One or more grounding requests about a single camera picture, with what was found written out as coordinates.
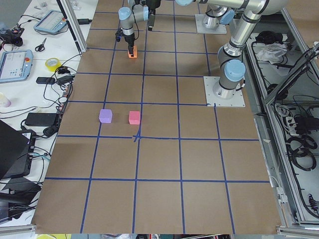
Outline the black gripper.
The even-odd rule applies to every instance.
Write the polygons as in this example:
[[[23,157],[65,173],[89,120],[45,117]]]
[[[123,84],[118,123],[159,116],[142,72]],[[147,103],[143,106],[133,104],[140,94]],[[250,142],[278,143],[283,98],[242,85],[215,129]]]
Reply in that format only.
[[[160,7],[160,0],[134,0],[134,4],[149,8],[148,31],[152,31],[155,24],[155,9]]]
[[[125,41],[128,44],[128,51],[130,54],[133,54],[133,46],[134,46],[134,42],[135,42],[135,35],[131,34],[131,35],[124,35],[125,37]]]

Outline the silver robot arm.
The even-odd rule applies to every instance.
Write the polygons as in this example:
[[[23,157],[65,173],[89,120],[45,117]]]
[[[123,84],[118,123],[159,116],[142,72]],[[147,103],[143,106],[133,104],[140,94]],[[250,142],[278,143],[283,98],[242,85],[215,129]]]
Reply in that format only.
[[[139,22],[146,21],[148,30],[152,31],[156,9],[160,7],[160,0],[130,0],[128,7],[122,7],[118,11],[120,28],[115,33],[116,41],[124,38],[128,44],[128,57],[137,58],[137,47],[135,40],[134,26]],[[230,7],[208,4],[204,14],[195,15],[196,30],[198,33],[226,34],[228,25],[235,15],[235,11]]]
[[[288,2],[286,0],[200,0],[198,3],[207,5],[203,26],[209,29],[215,29],[220,24],[229,24],[233,20],[235,10],[244,10],[229,42],[217,53],[221,77],[212,90],[217,97],[229,100],[237,91],[236,87],[245,75],[246,67],[239,58],[261,16],[277,13]],[[137,22],[147,21],[148,30],[152,30],[160,1],[130,0],[128,5],[128,7],[120,8],[118,14],[125,41],[128,43],[128,51],[133,54],[136,40],[133,26]]]

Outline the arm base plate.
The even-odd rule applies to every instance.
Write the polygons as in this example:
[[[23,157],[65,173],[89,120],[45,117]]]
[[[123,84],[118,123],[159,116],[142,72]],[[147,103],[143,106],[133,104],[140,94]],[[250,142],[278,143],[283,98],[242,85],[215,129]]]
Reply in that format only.
[[[227,34],[225,25],[219,19],[206,14],[195,15],[196,31],[200,34]]]
[[[206,105],[208,107],[244,108],[245,101],[240,84],[233,90],[226,90],[219,84],[220,77],[204,76]]]

